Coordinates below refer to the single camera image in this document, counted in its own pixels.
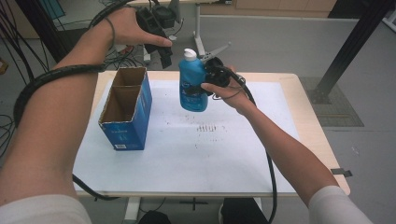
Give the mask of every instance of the hand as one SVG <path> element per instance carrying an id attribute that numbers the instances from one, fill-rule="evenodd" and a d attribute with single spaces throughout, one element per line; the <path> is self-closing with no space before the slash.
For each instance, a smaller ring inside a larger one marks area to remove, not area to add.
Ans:
<path id="1" fill-rule="evenodd" d="M 233 66 L 230 66 L 230 69 L 235 72 Z M 201 87 L 206 91 L 214 92 L 217 97 L 223 99 L 227 105 L 235 108 L 242 115 L 244 115 L 244 108 L 248 105 L 253 105 L 242 87 L 231 77 L 230 84 L 225 88 L 209 83 L 202 83 Z"/>
<path id="2" fill-rule="evenodd" d="M 152 35 L 143 31 L 136 21 L 135 10 L 132 7 L 123 7 L 108 16 L 116 32 L 115 43 L 122 45 L 152 44 L 160 47 L 171 47 L 172 42 L 162 36 Z M 98 25 L 106 25 L 103 20 Z"/>

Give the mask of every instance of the black pole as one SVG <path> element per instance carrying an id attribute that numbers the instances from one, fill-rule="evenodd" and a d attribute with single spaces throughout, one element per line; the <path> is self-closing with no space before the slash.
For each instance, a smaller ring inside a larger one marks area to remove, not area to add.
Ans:
<path id="1" fill-rule="evenodd" d="M 35 32 L 46 45 L 55 62 L 70 51 L 59 37 L 56 27 L 39 0 L 15 0 Z"/>
<path id="2" fill-rule="evenodd" d="M 347 70 L 364 43 L 373 33 L 378 24 L 388 13 L 394 0 L 374 0 L 361 15 L 356 26 L 347 38 L 343 47 L 338 51 L 327 72 L 315 87 L 308 91 L 309 98 L 314 104 L 329 104 L 328 95 L 338 79 Z"/>

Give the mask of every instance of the open box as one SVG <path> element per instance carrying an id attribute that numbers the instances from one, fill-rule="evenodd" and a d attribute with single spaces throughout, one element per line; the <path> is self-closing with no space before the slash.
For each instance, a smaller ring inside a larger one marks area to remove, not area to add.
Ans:
<path id="1" fill-rule="evenodd" d="M 151 103 L 146 68 L 119 69 L 99 118 L 99 126 L 114 149 L 145 148 Z"/>

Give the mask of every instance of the person's left arm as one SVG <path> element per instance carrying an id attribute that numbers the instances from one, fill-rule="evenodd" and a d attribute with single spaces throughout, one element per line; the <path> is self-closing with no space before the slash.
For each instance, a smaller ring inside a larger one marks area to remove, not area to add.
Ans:
<path id="1" fill-rule="evenodd" d="M 132 8 L 120 9 L 108 18 L 117 44 L 172 45 L 142 31 Z M 102 63 L 113 37 L 109 22 L 99 22 L 54 69 Z M 97 74 L 76 74 L 52 81 L 33 94 L 0 170 L 0 206 L 44 194 L 77 197 L 72 171 L 88 125 L 96 81 Z"/>

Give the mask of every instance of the barcode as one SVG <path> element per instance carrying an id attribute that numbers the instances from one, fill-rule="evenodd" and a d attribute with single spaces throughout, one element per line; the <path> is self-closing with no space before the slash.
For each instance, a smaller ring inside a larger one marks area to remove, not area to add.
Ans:
<path id="1" fill-rule="evenodd" d="M 126 148 L 125 145 L 115 145 L 116 148 Z"/>

